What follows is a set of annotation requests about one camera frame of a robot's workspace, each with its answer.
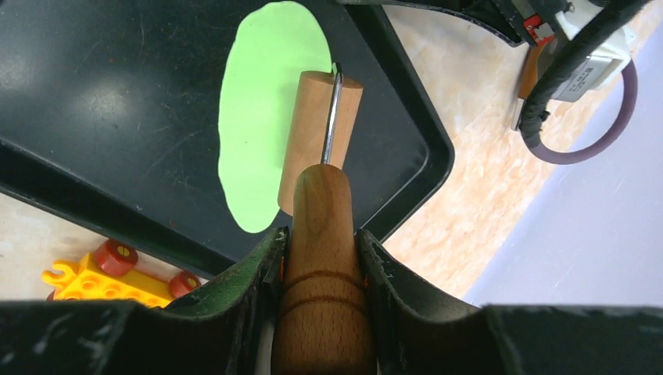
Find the baking tray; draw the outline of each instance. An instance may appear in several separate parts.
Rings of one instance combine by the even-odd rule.
[[[225,202],[219,93],[264,3],[0,2],[2,190],[206,277],[238,261],[263,234]],[[356,226],[385,239],[444,182],[453,147],[382,8],[302,3],[365,86],[345,171]]]

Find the playdough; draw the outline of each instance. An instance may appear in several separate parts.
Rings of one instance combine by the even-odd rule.
[[[265,230],[278,213],[299,74],[331,66],[320,25],[298,3],[269,3],[239,24],[221,85],[219,178],[243,230]]]

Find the beige marble surface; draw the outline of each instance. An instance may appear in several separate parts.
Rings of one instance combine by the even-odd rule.
[[[553,167],[536,161],[507,127],[526,47],[511,48],[474,25],[435,12],[387,7],[396,31],[456,149],[449,180],[385,244],[412,270],[462,296],[493,257]],[[643,41],[663,19],[663,0],[634,23]],[[568,147],[608,90],[551,106],[544,140]],[[54,259],[77,259],[103,238],[0,195],[0,299],[44,298],[40,279]],[[148,256],[141,268],[175,268]]]
[[[461,297],[502,245],[554,166],[529,154],[508,124],[526,46],[508,47],[453,17],[387,7],[456,149],[449,180],[387,242],[402,263]],[[631,23],[636,54],[663,20],[656,0]],[[565,150],[612,86],[554,103],[543,141]]]

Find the metal rod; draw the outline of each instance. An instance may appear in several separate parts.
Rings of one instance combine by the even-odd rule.
[[[336,118],[339,114],[341,90],[343,89],[343,71],[341,70],[341,64],[334,62],[331,65],[331,74],[334,76],[334,87],[331,89],[331,103],[329,105],[329,117],[327,118],[327,133],[324,136],[324,144],[322,146],[322,164],[329,164],[329,161],[332,158]]]

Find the red wheel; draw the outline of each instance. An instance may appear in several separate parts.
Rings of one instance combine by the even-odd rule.
[[[180,298],[200,286],[200,280],[193,273],[181,271],[170,279],[168,289],[175,298]]]
[[[95,250],[95,263],[110,276],[123,276],[138,263],[136,249],[108,240]]]

